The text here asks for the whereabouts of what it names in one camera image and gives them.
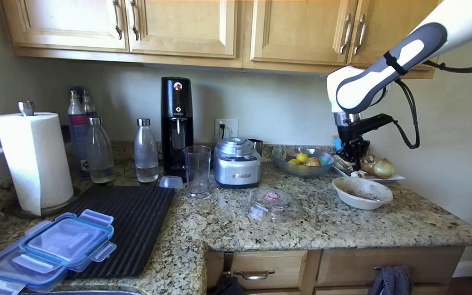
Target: plate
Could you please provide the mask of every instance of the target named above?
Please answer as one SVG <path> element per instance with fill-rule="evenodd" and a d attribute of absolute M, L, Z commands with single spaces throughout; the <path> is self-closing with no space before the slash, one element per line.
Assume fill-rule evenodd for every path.
<path fill-rule="evenodd" d="M 336 168 L 335 166 L 333 166 L 333 169 L 336 170 L 341 176 L 345 176 L 345 177 L 350 177 L 349 175 L 347 175 L 345 172 L 343 172 L 342 170 L 339 170 L 338 168 Z M 391 182 L 398 182 L 400 180 L 405 180 L 405 177 L 403 176 L 400 176 L 400 175 L 395 175 L 391 178 L 388 178 L 388 179 L 380 179 L 376 176 L 372 176 L 372 175 L 366 175 L 365 177 L 363 177 L 363 179 L 368 179 L 368 180 L 372 180 L 372 181 L 376 181 L 378 183 L 391 183 Z"/>

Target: plastic bottle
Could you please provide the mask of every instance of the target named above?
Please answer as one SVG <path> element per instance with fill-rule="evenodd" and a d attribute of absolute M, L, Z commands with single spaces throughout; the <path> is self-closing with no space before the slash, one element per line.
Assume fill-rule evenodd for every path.
<path fill-rule="evenodd" d="M 114 158 L 107 133 L 101 126 L 100 117 L 88 118 L 90 129 L 86 137 L 88 168 L 94 183 L 107 183 L 116 177 Z"/>
<path fill-rule="evenodd" d="M 79 102 L 79 97 L 75 90 L 70 92 L 70 105 L 68 108 L 69 129 L 72 138 L 75 154 L 79 161 L 79 172 L 82 178 L 90 177 L 89 164 L 86 157 L 86 135 L 89 130 L 89 119 Z"/>
<path fill-rule="evenodd" d="M 92 100 L 90 99 L 90 93 L 88 90 L 83 90 L 83 109 L 85 110 L 86 116 L 88 118 L 93 116 L 98 116 L 98 112 L 96 111 L 96 107 Z"/>
<path fill-rule="evenodd" d="M 150 119 L 137 119 L 139 126 L 134 140 L 134 162 L 139 182 L 148 183 L 158 179 L 158 152 L 156 139 L 150 131 Z"/>

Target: dish towel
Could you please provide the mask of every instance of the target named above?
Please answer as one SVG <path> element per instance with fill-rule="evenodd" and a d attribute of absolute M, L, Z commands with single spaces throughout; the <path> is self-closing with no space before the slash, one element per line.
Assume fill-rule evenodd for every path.
<path fill-rule="evenodd" d="M 382 267 L 368 295 L 411 295 L 413 285 L 407 265 Z"/>
<path fill-rule="evenodd" d="M 230 275 L 221 276 L 212 295 L 245 295 L 238 279 Z"/>

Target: blue lid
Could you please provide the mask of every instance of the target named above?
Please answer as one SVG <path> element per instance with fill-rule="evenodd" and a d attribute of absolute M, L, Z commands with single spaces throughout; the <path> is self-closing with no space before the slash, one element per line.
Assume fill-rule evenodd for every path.
<path fill-rule="evenodd" d="M 27 287 L 48 292 L 67 275 L 103 261 L 115 249 L 113 217 L 85 210 L 79 217 L 60 215 L 29 229 L 0 253 L 0 295 L 14 295 Z"/>

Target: dish drying mat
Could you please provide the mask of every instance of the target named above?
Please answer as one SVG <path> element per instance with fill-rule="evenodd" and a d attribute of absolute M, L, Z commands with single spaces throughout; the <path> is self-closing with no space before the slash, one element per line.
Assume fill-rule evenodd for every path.
<path fill-rule="evenodd" d="M 150 258 L 174 192 L 172 188 L 157 184 L 90 187 L 65 211 L 79 215 L 85 209 L 92 209 L 113 216 L 114 235 L 110 241 L 118 248 L 103 262 L 92 262 L 82 272 L 69 271 L 67 277 L 88 279 L 139 275 Z"/>

